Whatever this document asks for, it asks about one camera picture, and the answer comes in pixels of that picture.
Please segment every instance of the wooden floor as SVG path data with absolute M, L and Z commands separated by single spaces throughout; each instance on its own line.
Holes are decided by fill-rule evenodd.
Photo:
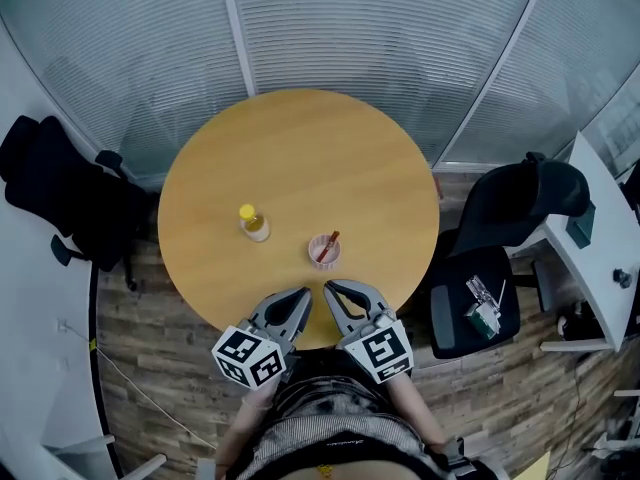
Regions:
M 440 176 L 443 222 L 455 225 L 475 178 Z M 215 446 L 240 405 L 243 389 L 217 371 L 210 350 L 220 333 L 176 292 L 162 263 L 157 233 L 138 241 L 136 249 L 136 294 L 127 290 L 121 271 L 100 275 L 98 344 L 169 414 Z M 559 300 L 570 302 L 579 296 L 549 246 L 537 246 L 513 260 L 514 271 L 526 271 L 531 257 L 543 258 L 557 269 Z M 551 465 L 557 465 L 571 433 L 577 379 L 580 408 L 563 460 L 563 465 L 571 465 L 560 469 L 556 479 L 599 478 L 597 461 L 581 448 L 592 446 L 607 424 L 628 414 L 630 405 L 622 405 L 612 394 L 634 387 L 640 377 L 640 340 L 628 341 L 619 354 L 591 354 L 576 367 L 580 354 L 545 354 L 538 348 L 541 341 L 557 336 L 556 317 L 540 313 L 535 290 L 519 288 L 518 298 L 522 328 L 512 343 L 444 362 L 433 358 L 420 308 L 413 307 L 406 323 L 414 333 L 414 381 L 450 435 L 464 436 L 469 452 L 493 457 L 515 475 L 549 449 Z M 164 453 L 168 461 L 153 478 L 187 479 L 194 474 L 197 458 L 213 455 L 102 359 L 100 380 L 125 472 Z

